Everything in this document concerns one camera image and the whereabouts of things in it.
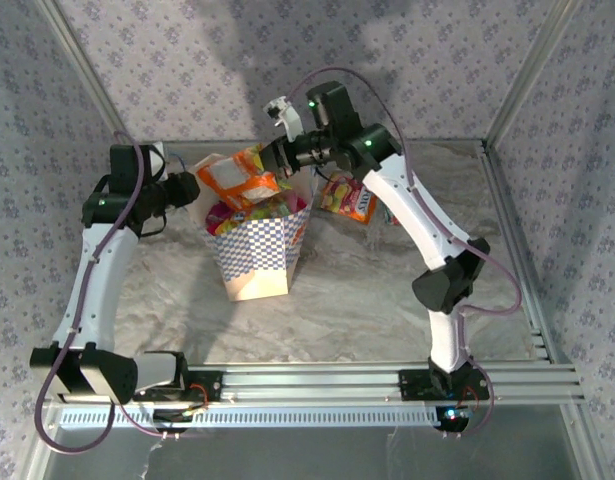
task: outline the paper bag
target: paper bag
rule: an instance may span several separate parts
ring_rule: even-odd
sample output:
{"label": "paper bag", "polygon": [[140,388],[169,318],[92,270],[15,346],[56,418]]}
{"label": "paper bag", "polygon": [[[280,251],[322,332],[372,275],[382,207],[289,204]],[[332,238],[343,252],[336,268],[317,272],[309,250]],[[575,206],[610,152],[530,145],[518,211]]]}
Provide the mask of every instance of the paper bag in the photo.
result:
{"label": "paper bag", "polygon": [[[196,165],[194,173],[202,164]],[[196,181],[200,195],[187,210],[213,253],[229,299],[240,301],[289,293],[318,186],[315,170],[303,168],[288,180],[307,204],[303,210],[283,218],[247,221],[217,236],[207,231],[205,218],[219,197],[197,175]]]}

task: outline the red wire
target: red wire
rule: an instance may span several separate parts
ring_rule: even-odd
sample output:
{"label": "red wire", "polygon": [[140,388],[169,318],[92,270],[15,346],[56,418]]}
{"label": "red wire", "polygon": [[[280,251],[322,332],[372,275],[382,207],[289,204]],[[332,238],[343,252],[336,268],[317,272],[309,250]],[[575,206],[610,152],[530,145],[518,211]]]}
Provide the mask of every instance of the red wire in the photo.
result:
{"label": "red wire", "polygon": [[207,394],[207,389],[199,383],[192,383],[191,385],[189,385],[189,388],[198,388],[203,392],[204,400],[203,400],[203,404],[199,408],[206,407],[207,404],[209,403],[209,395]]}
{"label": "red wire", "polygon": [[460,399],[460,402],[458,402],[456,404],[455,408],[458,408],[458,407],[460,407],[463,404],[463,402],[466,400],[467,393],[471,393],[472,396],[476,399],[476,408],[474,409],[474,412],[477,412],[478,411],[478,407],[480,406],[480,399],[478,398],[478,394],[476,394],[476,390],[474,390],[470,386],[466,386],[463,389],[463,398]]}

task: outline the candy bag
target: candy bag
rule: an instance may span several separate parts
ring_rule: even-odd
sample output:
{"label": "candy bag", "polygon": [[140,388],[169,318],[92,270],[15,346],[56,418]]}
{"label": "candy bag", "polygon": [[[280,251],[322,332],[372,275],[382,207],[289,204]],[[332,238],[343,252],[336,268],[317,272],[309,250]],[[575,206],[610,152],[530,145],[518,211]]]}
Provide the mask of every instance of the candy bag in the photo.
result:
{"label": "candy bag", "polygon": [[290,185],[266,172],[260,159],[262,144],[246,148],[231,157],[207,157],[196,175],[232,210],[245,210],[287,190]]}
{"label": "candy bag", "polygon": [[247,210],[233,213],[227,220],[216,227],[213,235],[227,233],[251,220],[288,217],[304,209],[306,206],[305,201],[299,198],[293,190],[284,192],[253,205]]}
{"label": "candy bag", "polygon": [[334,172],[323,189],[320,208],[367,225],[376,209],[376,201],[376,196],[351,175]]}
{"label": "candy bag", "polygon": [[207,214],[207,218],[205,218],[207,231],[212,235],[216,235],[216,229],[220,226],[220,224],[233,214],[234,211],[229,208],[229,205],[223,201],[218,202],[216,205],[211,207],[209,213]]}
{"label": "candy bag", "polygon": [[389,207],[387,205],[383,205],[383,206],[385,207],[385,210],[384,210],[384,213],[385,213],[385,223],[387,225],[399,226],[400,222],[398,221],[396,216],[392,213],[392,211],[389,209]]}

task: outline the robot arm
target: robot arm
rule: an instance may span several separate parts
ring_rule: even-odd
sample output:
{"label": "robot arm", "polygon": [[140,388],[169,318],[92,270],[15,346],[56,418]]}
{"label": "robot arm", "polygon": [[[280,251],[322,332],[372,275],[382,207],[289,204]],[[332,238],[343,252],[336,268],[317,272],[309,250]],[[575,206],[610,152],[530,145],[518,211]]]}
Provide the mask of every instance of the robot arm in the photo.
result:
{"label": "robot arm", "polygon": [[[489,245],[482,239],[470,240],[443,212],[433,197],[414,176],[420,196],[412,195],[407,180],[401,147],[382,125],[363,127],[345,88],[328,82],[307,93],[316,130],[293,131],[276,139],[261,152],[264,167],[276,174],[290,175],[308,165],[335,163],[354,175],[398,218],[418,247],[428,271],[413,282],[418,300],[428,309],[432,332],[429,359],[432,383],[443,393],[455,391],[457,379],[471,368],[467,347],[461,344],[457,305],[472,292],[483,262],[476,255],[453,243],[454,238],[468,242],[484,253]],[[288,125],[279,116],[294,117],[293,109],[267,109],[276,125]],[[421,198],[453,238],[442,233],[419,203]]]}
{"label": "robot arm", "polygon": [[151,352],[133,359],[114,353],[116,310],[127,267],[139,238],[162,231],[145,233],[144,223],[159,217],[166,224],[166,209],[188,205],[200,192],[192,174],[167,175],[162,144],[141,145],[140,149],[147,172],[140,193],[124,224],[100,252],[85,285],[85,270],[93,252],[128,204],[138,179],[133,147],[112,146],[111,173],[101,179],[83,205],[81,260],[67,310],[51,346],[32,352],[31,368],[46,377],[68,336],[74,333],[77,303],[81,290],[86,288],[78,331],[49,387],[54,398],[64,402],[108,398],[115,404],[125,404],[137,390],[154,385],[176,389],[182,383],[186,365],[179,354]]}

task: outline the orange snack package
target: orange snack package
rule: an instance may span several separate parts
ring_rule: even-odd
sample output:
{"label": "orange snack package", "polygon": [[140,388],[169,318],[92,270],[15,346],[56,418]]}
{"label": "orange snack package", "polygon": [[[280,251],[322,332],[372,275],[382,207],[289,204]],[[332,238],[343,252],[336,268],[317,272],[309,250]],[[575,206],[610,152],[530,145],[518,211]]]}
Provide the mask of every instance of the orange snack package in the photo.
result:
{"label": "orange snack package", "polygon": [[291,187],[263,169],[262,144],[231,157],[211,155],[196,175],[233,210],[245,210]]}
{"label": "orange snack package", "polygon": [[367,225],[376,209],[376,196],[351,175],[334,172],[323,189],[320,208]]}

